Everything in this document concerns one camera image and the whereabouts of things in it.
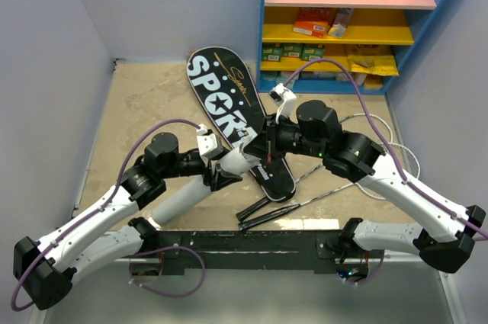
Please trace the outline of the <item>white shuttlecock tube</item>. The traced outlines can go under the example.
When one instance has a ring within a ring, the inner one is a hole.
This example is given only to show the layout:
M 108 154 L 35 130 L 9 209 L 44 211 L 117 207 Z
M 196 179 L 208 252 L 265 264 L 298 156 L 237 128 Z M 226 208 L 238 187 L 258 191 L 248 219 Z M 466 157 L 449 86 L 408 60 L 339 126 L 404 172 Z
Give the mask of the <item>white shuttlecock tube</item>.
M 241 149 L 233 149 L 218 161 L 217 166 L 224 172 L 241 176 L 258 163 L 258 158 L 245 154 Z M 210 186 L 205 186 L 202 177 L 197 176 L 156 206 L 151 212 L 152 220 L 162 226 L 211 194 Z

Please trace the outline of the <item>black racket cover bag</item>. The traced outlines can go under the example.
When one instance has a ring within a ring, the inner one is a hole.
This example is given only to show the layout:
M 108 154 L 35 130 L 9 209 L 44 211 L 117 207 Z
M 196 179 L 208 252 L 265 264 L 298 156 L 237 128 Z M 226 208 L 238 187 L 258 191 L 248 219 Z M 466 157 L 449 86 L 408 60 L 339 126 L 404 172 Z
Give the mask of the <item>black racket cover bag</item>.
M 188 55 L 187 77 L 201 107 L 231 148 L 254 136 L 266 111 L 247 64 L 226 47 L 204 47 Z M 285 159 L 246 167 L 265 196 L 284 202 L 294 196 L 297 183 Z

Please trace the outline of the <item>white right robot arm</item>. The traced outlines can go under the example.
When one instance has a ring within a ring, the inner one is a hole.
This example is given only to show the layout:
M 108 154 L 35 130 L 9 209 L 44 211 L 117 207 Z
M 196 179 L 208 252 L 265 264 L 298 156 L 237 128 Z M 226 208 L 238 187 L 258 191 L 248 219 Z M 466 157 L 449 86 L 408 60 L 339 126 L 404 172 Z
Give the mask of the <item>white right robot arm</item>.
M 351 218 L 335 245 L 343 257 L 374 250 L 405 252 L 449 274 L 467 262 L 486 216 L 482 208 L 465 207 L 434 192 L 404 171 L 389 145 L 343 130 L 336 111 L 322 101 L 299 105 L 296 117 L 267 116 L 257 136 L 245 141 L 243 153 L 260 162 L 288 153 L 317 157 L 333 175 L 382 195 L 414 220 L 394 224 Z

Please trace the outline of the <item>green box right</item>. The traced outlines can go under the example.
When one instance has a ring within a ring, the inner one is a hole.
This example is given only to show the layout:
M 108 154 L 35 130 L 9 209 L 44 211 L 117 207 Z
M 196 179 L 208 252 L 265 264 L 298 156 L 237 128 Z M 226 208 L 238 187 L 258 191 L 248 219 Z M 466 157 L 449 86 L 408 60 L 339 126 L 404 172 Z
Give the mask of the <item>green box right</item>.
M 325 45 L 324 44 L 311 44 L 305 43 L 303 45 L 301 59 L 303 61 L 312 61 L 315 59 L 322 58 L 325 53 Z

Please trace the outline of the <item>green box left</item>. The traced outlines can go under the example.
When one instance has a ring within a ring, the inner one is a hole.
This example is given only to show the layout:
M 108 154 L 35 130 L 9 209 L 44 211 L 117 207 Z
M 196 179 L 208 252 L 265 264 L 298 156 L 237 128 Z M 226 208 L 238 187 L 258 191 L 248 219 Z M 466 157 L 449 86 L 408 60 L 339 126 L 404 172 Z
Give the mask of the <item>green box left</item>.
M 262 45 L 262 61 L 280 62 L 284 49 L 280 43 L 264 43 Z

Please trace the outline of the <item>orange snack box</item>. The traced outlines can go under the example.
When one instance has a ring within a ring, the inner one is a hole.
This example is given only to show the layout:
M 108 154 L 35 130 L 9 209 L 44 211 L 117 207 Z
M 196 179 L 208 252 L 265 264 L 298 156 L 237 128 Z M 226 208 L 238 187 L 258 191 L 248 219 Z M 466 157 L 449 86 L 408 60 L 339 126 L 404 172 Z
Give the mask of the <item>orange snack box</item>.
M 323 38 L 328 34 L 335 17 L 334 8 L 302 7 L 298 9 L 293 32 Z

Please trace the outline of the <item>green box middle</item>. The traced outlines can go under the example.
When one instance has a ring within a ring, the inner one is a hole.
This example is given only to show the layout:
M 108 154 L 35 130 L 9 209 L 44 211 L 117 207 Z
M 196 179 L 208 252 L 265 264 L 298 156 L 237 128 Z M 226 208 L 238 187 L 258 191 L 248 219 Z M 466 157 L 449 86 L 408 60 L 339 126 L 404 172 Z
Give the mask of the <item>green box middle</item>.
M 284 43 L 282 48 L 284 58 L 300 59 L 302 57 L 302 43 Z

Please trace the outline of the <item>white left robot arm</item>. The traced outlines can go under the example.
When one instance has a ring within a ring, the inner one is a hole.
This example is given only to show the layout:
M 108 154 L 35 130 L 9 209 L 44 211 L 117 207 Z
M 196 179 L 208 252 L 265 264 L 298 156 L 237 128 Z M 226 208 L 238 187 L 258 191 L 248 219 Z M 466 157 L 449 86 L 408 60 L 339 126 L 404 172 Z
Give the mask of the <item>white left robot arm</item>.
M 172 133 L 158 133 L 134 165 L 95 204 L 54 232 L 28 236 L 14 246 L 13 273 L 39 310 L 61 301 L 73 284 L 99 267 L 125 255 L 153 255 L 158 239 L 153 224 L 163 225 L 209 197 L 241 181 L 252 167 L 241 146 L 227 151 L 210 131 L 197 132 L 197 148 L 178 151 Z M 180 191 L 152 210 L 152 222 L 132 219 L 112 237 L 111 227 L 161 196 L 166 180 L 191 177 Z

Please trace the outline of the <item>yellow snack bag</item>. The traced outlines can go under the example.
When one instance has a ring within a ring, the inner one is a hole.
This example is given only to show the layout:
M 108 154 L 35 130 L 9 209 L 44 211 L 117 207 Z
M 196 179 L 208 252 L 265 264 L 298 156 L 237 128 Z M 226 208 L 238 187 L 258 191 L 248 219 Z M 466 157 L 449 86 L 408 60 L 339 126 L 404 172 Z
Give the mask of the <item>yellow snack bag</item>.
M 352 72 L 380 76 L 399 75 L 391 46 L 347 44 L 345 53 Z

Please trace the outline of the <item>green box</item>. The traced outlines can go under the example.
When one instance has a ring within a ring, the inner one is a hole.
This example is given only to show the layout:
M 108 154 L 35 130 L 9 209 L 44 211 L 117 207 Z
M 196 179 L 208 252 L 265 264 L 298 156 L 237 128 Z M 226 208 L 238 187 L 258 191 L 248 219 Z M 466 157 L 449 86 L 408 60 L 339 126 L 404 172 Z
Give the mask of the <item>green box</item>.
M 305 43 L 303 45 L 301 59 L 303 61 L 312 61 L 315 59 L 322 58 L 325 53 L 325 45 L 324 44 L 311 44 Z
M 300 59 L 302 57 L 302 43 L 284 43 L 282 48 L 284 58 Z
M 280 43 L 264 43 L 262 45 L 262 61 L 280 62 L 284 49 Z

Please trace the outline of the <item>blue shelf unit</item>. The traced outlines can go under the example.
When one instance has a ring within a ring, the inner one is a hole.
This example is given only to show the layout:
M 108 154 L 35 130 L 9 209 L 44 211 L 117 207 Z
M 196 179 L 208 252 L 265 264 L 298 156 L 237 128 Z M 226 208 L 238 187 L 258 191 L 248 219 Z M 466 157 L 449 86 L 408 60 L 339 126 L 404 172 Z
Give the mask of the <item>blue shelf unit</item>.
M 383 94 L 444 0 L 261 0 L 257 89 Z

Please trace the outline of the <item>silver snack pouch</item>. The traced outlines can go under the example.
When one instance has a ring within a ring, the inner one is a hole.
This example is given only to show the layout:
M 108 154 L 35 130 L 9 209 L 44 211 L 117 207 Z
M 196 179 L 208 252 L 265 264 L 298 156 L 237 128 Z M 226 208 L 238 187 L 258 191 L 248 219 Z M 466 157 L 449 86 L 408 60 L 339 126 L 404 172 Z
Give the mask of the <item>silver snack pouch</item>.
M 334 38 L 342 38 L 348 29 L 353 13 L 353 8 L 339 8 L 328 35 Z

